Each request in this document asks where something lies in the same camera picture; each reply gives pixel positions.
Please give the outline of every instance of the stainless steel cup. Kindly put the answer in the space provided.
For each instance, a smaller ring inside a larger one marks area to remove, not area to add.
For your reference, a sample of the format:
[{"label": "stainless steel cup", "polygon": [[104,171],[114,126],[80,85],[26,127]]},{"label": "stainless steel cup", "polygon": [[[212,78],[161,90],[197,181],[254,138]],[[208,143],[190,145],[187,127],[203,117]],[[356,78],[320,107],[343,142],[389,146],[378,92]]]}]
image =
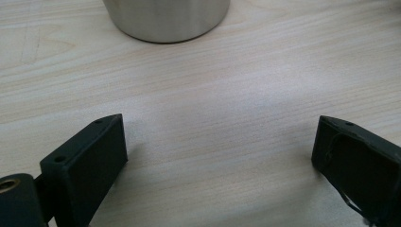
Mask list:
[{"label": "stainless steel cup", "polygon": [[227,13],[230,0],[103,0],[114,24],[140,40],[176,43],[200,36]]}]

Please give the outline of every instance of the wood grain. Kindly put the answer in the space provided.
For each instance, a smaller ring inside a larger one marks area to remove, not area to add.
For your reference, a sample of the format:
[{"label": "wood grain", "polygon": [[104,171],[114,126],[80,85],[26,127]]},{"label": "wood grain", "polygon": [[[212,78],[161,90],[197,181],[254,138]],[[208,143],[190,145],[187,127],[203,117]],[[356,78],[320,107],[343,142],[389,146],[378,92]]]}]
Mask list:
[{"label": "wood grain", "polygon": [[197,40],[124,35],[99,0],[0,2],[0,176],[124,115],[91,226],[364,226],[314,172],[319,115],[401,145],[399,0],[232,0]]}]

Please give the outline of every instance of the light wood surface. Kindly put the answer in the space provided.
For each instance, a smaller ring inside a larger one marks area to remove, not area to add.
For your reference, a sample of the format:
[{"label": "light wood surface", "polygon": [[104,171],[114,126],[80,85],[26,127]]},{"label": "light wood surface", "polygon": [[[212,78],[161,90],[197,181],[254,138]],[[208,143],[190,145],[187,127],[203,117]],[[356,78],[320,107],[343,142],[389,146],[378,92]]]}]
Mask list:
[{"label": "light wood surface", "polygon": [[100,0],[0,2],[0,176],[124,115],[129,162],[92,227],[364,226],[312,168],[319,115],[401,145],[401,1],[232,0],[147,44]]}]

